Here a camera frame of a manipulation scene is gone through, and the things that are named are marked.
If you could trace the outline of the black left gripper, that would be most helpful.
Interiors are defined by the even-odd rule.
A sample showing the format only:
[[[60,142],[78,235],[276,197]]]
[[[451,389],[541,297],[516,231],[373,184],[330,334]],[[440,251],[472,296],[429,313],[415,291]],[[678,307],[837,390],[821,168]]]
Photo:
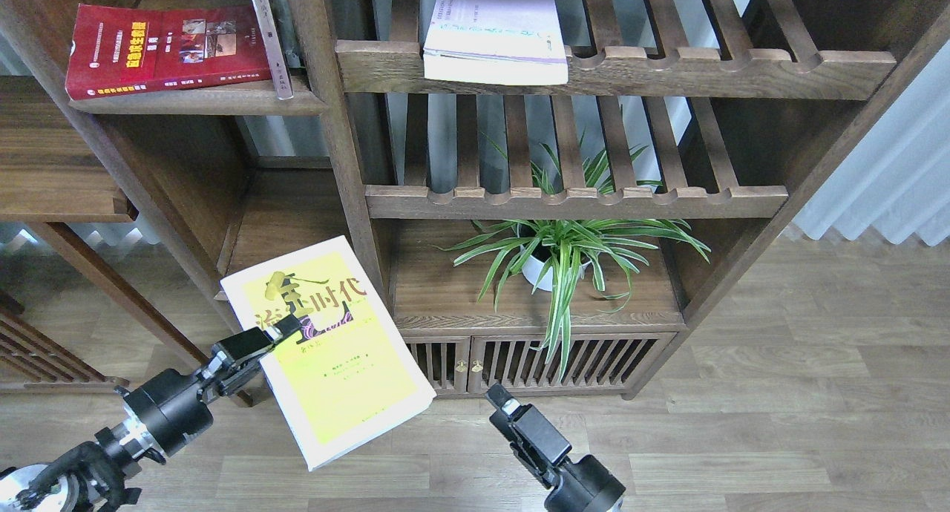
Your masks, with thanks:
[[[170,457],[213,424],[208,404],[234,395],[261,371],[259,360],[300,329],[288,315],[274,325],[251,327],[212,346],[212,359],[193,373],[167,369],[122,393],[128,418],[119,445],[132,457]]]

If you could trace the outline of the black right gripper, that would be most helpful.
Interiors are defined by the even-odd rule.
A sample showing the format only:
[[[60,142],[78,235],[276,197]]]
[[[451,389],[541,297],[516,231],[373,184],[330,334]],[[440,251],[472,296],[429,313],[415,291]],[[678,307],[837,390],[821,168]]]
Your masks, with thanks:
[[[501,384],[485,394],[489,421],[509,442],[523,467],[549,490],[546,511],[618,511],[626,491],[593,455],[570,461],[572,445],[532,404],[521,404]]]

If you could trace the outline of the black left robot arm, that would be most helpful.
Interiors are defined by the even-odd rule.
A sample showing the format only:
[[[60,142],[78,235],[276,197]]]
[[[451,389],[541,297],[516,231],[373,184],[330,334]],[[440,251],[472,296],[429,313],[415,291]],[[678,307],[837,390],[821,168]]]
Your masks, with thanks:
[[[213,423],[212,401],[234,395],[261,372],[259,361],[301,329],[288,315],[214,343],[207,364],[183,375],[167,369],[135,390],[116,387],[128,418],[97,432],[52,462],[11,467],[2,473],[4,511],[115,511],[138,502],[126,485],[139,461],[165,464]]]

